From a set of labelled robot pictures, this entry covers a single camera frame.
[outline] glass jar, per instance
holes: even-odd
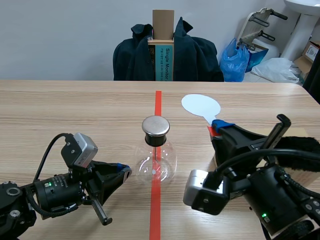
[[[176,174],[177,154],[166,136],[169,129],[168,120],[162,116],[149,116],[142,122],[145,138],[135,150],[135,174],[146,185],[153,179],[167,184]]]

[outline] cardboard box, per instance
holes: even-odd
[[[294,61],[295,65],[301,70],[304,80],[308,77],[312,64],[315,61],[317,53],[320,48],[319,41],[309,41],[306,45],[303,54],[297,60]]]
[[[304,56],[301,56],[294,61],[294,64],[297,65],[297,67],[301,70],[302,78],[306,80],[311,70],[312,63],[309,60],[307,60]]]
[[[316,59],[317,53],[320,48],[320,41],[309,41],[306,45],[302,56],[313,63]]]
[[[149,40],[155,81],[174,80],[174,40]]]
[[[262,134],[262,135],[268,135],[271,131],[271,129],[249,129],[249,130],[253,133]],[[303,128],[294,128],[294,127],[289,128],[284,136],[285,137],[287,136],[308,137],[306,131]],[[217,168],[215,157],[213,158],[212,161],[213,163],[209,167],[208,171],[213,171],[214,169]],[[262,160],[257,167],[258,168],[263,167],[265,163],[266,162]],[[320,177],[320,172],[292,170],[291,168],[285,168],[284,170],[291,175],[293,180],[303,185],[304,187],[307,187],[308,185],[313,183],[318,177]]]
[[[174,38],[174,10],[152,10],[153,39],[172,40]]]

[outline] red tape line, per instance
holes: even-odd
[[[162,92],[155,92],[154,115],[162,114]],[[150,230],[149,240],[161,240],[161,147],[157,147],[153,152],[151,183],[151,201],[150,201]]]

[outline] blue tape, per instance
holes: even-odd
[[[214,128],[216,133],[219,133],[219,130],[221,128],[228,128],[228,127],[231,127],[231,126],[234,126],[234,125],[236,125],[236,124],[235,123],[228,123],[228,122],[225,122],[225,121],[220,120],[220,119],[216,119],[216,120],[212,121],[212,127]]]

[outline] black jacket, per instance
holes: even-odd
[[[223,82],[216,46],[203,38],[187,33],[193,27],[180,18],[174,33],[174,81]],[[120,43],[113,54],[115,81],[154,81],[154,69],[148,47],[152,36],[150,24],[131,28],[132,39]]]

